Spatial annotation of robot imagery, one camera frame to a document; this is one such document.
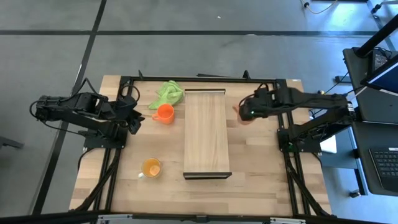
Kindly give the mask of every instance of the monitor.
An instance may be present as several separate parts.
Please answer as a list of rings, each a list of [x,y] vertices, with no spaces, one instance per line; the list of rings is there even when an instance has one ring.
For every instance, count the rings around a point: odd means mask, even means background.
[[[384,93],[398,96],[398,55],[368,75],[361,84]]]

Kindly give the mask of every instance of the wooden table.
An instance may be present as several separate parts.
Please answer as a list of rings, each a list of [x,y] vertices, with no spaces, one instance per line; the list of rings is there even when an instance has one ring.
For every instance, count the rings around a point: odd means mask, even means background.
[[[120,76],[105,75],[100,93],[115,100]],[[145,121],[136,135],[127,137],[121,152],[114,189],[112,212],[173,213],[207,215],[291,216],[287,175],[283,155],[279,151],[276,116],[257,119],[243,126],[236,121],[232,106],[253,93],[257,83],[179,82],[182,88],[225,88],[225,111],[228,132],[230,169],[226,180],[185,180],[184,160],[184,102],[175,106],[175,122],[164,125],[150,117],[155,111],[148,105],[157,99],[162,82],[135,81],[141,99],[135,110]],[[288,86],[303,90],[300,80],[287,80]],[[306,109],[293,111],[296,124],[308,121]],[[98,182],[104,149],[89,152],[81,161],[70,208],[76,208]],[[157,179],[138,179],[144,159],[158,158],[163,165]],[[319,161],[311,154],[301,153],[305,183],[317,202],[330,211],[328,196]],[[298,187],[299,211],[303,212]],[[108,187],[105,186],[100,208]]]

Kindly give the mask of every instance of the gray floor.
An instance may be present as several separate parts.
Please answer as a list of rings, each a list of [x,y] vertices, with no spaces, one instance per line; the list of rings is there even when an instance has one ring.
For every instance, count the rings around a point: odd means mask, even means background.
[[[311,7],[317,11],[328,4],[314,1]],[[0,30],[91,30],[99,5],[100,0],[0,1]],[[377,15],[386,23],[397,12],[396,6],[383,6]],[[108,0],[99,29],[375,31],[377,25],[363,3],[338,3],[313,15],[302,10],[299,0]],[[346,73],[344,48],[360,46],[368,38],[97,36],[85,76],[99,88],[103,75],[137,75],[138,69],[148,76],[188,77],[197,73],[240,77],[249,70],[253,78],[301,79],[305,90],[313,92],[329,89],[334,76]],[[398,47],[398,35],[391,39]],[[25,143],[20,151],[9,147],[0,151],[0,217],[29,213],[55,131],[36,122],[27,109],[40,95],[70,94],[87,41],[88,36],[0,35],[0,136]],[[340,85],[332,92],[350,89]],[[82,138],[67,134],[45,213],[68,210],[82,144]],[[398,198],[349,198],[347,192],[357,188],[354,172],[325,168],[324,173],[335,215],[396,222]]]

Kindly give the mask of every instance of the orange mug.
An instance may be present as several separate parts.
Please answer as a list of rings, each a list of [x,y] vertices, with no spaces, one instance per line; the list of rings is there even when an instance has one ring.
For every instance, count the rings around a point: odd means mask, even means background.
[[[170,104],[162,104],[156,114],[152,115],[152,119],[160,121],[164,124],[171,124],[174,121],[174,108]]]
[[[162,170],[160,161],[155,158],[146,159],[142,163],[141,173],[138,174],[138,178],[143,177],[157,177]]]

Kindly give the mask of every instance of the desk leg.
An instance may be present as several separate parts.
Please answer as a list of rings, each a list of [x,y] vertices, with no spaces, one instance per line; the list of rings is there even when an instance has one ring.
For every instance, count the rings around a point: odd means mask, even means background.
[[[354,149],[353,152],[355,156],[356,166],[358,167],[357,169],[354,169],[356,182],[358,183],[358,190],[350,192],[349,196],[355,198],[357,196],[368,195],[368,190],[366,189],[365,176],[362,171],[362,165],[359,161],[358,150]]]

